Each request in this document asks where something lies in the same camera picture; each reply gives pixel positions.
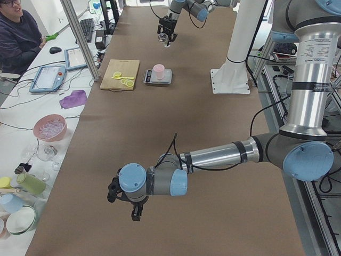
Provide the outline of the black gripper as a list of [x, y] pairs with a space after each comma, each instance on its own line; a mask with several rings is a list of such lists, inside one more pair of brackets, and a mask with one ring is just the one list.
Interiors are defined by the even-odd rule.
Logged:
[[131, 217], [133, 221], [141, 221], [142, 211], [144, 204], [148, 201], [149, 196], [144, 197], [139, 201], [132, 201], [130, 198], [127, 198], [130, 203], [133, 204], [133, 210], [131, 213]]
[[159, 25], [157, 29], [157, 34], [165, 33], [169, 37], [169, 43], [171, 44], [177, 38], [177, 33], [174, 32], [177, 20], [170, 18], [169, 16], [164, 16], [159, 19]]

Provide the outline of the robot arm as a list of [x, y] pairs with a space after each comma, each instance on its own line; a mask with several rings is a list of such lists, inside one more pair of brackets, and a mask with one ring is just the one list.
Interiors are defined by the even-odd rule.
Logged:
[[164, 47], [170, 47], [175, 41], [177, 33], [175, 27], [180, 17], [181, 11], [186, 10], [191, 16], [200, 22], [206, 22], [208, 15], [215, 10], [216, 7], [236, 7], [240, 1], [172, 1], [167, 14], [159, 18], [157, 29], [158, 41], [163, 43]]
[[335, 162], [322, 129], [331, 89], [332, 64], [340, 38], [340, 1], [276, 1], [272, 35], [299, 43], [288, 117], [276, 133], [250, 135], [245, 141], [208, 149], [161, 155], [148, 169], [130, 163], [118, 170], [108, 201], [133, 205], [139, 221], [150, 196], [182, 196], [196, 170], [225, 171], [239, 164], [269, 162], [300, 181], [327, 174]]

